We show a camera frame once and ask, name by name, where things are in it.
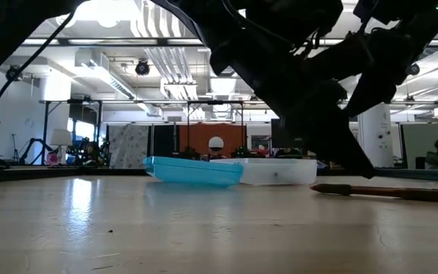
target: window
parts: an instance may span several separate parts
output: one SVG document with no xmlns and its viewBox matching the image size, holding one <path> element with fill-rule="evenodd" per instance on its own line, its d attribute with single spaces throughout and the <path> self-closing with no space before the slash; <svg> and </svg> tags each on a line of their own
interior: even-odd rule
<svg viewBox="0 0 438 274">
<path fill-rule="evenodd" d="M 82 140 L 83 138 L 94 140 L 94 125 L 77 121 L 75 123 L 75 139 Z"/>
<path fill-rule="evenodd" d="M 72 118 L 68 118 L 67 121 L 67 131 L 73 132 L 74 131 L 74 120 Z"/>
</svg>

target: translucent plastic bin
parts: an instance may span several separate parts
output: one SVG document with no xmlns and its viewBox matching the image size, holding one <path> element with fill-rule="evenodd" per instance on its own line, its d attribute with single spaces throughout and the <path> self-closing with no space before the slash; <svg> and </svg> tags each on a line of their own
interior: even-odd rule
<svg viewBox="0 0 438 274">
<path fill-rule="evenodd" d="M 243 175 L 241 164 L 222 164 L 167 157 L 144 159 L 146 171 L 166 183 L 234 186 Z"/>
<path fill-rule="evenodd" d="M 242 164 L 241 183 L 252 185 L 311 184 L 317 178 L 317 160 L 244 158 L 220 159 L 214 163 Z"/>
</svg>

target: blue plastic container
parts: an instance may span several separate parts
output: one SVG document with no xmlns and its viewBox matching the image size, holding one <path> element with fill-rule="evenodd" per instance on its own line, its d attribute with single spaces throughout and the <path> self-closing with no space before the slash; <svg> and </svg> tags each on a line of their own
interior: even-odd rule
<svg viewBox="0 0 438 274">
<path fill-rule="evenodd" d="M 219 164 L 168 157 L 148 157 L 146 171 L 166 183 L 235 186 L 243 175 L 241 164 Z"/>
</svg>

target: brown wooden stick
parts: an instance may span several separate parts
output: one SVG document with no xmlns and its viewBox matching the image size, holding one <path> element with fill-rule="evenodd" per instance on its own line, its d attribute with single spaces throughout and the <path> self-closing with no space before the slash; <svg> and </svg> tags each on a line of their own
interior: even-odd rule
<svg viewBox="0 0 438 274">
<path fill-rule="evenodd" d="M 419 188 L 398 188 L 398 187 L 374 187 L 374 186 L 352 186 L 348 184 L 320 183 L 311 186 L 310 189 L 320 193 L 339 194 L 349 196 L 351 194 L 388 196 L 401 199 L 417 201 L 438 202 L 438 190 Z"/>
</svg>

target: wooden table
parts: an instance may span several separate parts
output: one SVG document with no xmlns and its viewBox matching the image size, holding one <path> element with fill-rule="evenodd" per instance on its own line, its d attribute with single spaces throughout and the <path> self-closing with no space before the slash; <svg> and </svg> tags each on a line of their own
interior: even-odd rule
<svg viewBox="0 0 438 274">
<path fill-rule="evenodd" d="M 319 182 L 438 187 L 386 178 Z M 150 177 L 5 182 L 0 273 L 438 274 L 438 203 Z"/>
</svg>

